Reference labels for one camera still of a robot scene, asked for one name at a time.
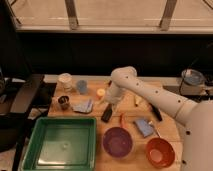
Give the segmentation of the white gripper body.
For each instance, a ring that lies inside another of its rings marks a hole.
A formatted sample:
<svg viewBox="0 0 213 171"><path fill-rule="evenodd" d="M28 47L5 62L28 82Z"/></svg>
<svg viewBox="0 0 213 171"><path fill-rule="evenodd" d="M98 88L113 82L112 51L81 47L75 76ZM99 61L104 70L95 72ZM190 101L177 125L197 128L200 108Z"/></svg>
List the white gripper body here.
<svg viewBox="0 0 213 171"><path fill-rule="evenodd" d="M116 85L110 85L106 90L104 100L112 105L117 105L124 96L124 90Z"/></svg>

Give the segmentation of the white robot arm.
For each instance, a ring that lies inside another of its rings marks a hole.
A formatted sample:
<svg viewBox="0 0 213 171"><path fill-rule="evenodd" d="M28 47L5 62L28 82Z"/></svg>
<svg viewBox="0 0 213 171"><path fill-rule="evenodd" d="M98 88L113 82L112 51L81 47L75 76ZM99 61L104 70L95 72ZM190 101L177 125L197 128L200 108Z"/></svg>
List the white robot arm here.
<svg viewBox="0 0 213 171"><path fill-rule="evenodd" d="M197 103L143 82L132 66L114 69L104 100L117 105L125 89L141 96L185 127L181 171L213 171L213 100Z"/></svg>

